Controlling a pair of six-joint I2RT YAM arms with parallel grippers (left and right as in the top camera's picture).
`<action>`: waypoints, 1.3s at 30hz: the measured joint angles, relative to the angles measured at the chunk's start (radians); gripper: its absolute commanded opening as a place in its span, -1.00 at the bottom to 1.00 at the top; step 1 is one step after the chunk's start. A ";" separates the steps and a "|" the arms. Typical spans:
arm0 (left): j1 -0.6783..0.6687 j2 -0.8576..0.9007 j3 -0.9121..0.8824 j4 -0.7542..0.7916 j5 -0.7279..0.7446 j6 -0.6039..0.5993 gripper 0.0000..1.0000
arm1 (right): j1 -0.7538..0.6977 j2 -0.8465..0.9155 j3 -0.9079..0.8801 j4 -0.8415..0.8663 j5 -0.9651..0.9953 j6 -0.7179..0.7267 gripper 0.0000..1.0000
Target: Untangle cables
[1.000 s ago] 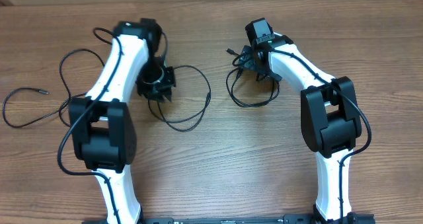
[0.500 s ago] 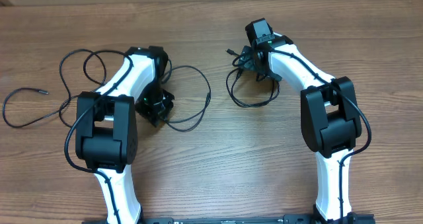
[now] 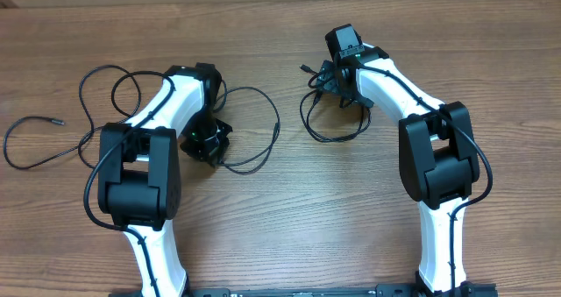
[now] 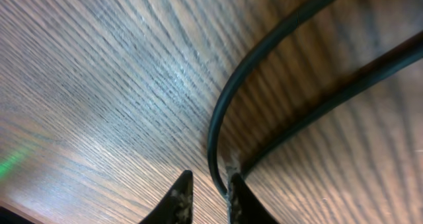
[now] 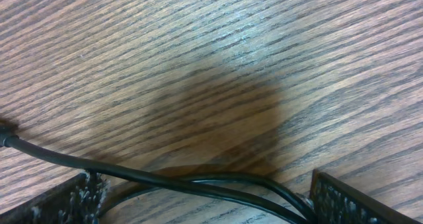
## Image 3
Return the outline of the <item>black usb cable silver plug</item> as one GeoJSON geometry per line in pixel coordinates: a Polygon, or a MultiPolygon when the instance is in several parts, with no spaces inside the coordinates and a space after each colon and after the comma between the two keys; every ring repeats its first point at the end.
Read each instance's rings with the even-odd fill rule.
{"type": "Polygon", "coordinates": [[[311,74],[312,77],[309,80],[309,88],[311,89],[310,92],[308,92],[308,94],[306,94],[300,102],[299,105],[299,112],[300,112],[300,116],[301,116],[301,120],[302,120],[302,124],[304,126],[304,128],[306,129],[306,131],[308,132],[308,134],[317,142],[320,143],[343,143],[343,142],[348,142],[350,140],[355,139],[355,137],[357,137],[359,134],[365,132],[369,126],[371,125],[372,122],[372,112],[371,109],[362,107],[359,105],[359,125],[357,127],[357,130],[355,130],[353,133],[347,134],[347,135],[343,135],[343,136],[338,136],[338,137],[326,137],[324,136],[322,133],[320,133],[319,131],[316,131],[310,124],[310,118],[311,115],[314,111],[314,108],[317,106],[318,103],[320,103],[320,101],[322,100],[322,97],[324,94],[326,94],[327,92],[320,92],[316,89],[316,78],[319,75],[320,69],[318,71],[312,69],[311,67],[307,66],[307,65],[300,65],[300,69],[307,73],[307,74],[311,74]],[[307,112],[306,115],[303,114],[303,104],[304,102],[310,97],[310,96],[314,96],[313,101],[309,107],[309,110],[307,112]]]}

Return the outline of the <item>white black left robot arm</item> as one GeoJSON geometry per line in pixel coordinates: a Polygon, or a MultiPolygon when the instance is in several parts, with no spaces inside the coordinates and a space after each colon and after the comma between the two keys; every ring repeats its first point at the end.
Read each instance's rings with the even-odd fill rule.
{"type": "Polygon", "coordinates": [[[138,296],[187,296],[188,273],[176,247],[173,219],[181,203],[179,154],[217,166],[231,127],[216,119],[223,81],[212,64],[172,66],[154,98],[100,134],[99,162],[88,180],[97,186],[108,229],[128,238],[142,278],[138,296]]]}

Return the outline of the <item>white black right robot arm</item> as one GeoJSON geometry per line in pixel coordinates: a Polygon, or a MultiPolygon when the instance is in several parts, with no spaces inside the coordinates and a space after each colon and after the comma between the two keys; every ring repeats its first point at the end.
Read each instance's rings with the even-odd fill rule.
{"type": "Polygon", "coordinates": [[[420,213],[422,256],[415,280],[378,284],[375,296],[495,296],[494,284],[466,277],[462,259],[465,210],[472,185],[488,160],[475,143],[466,106],[444,103],[420,90],[377,46],[330,50],[313,74],[311,92],[339,95],[341,107],[378,105],[398,127],[401,183],[420,213]]]}

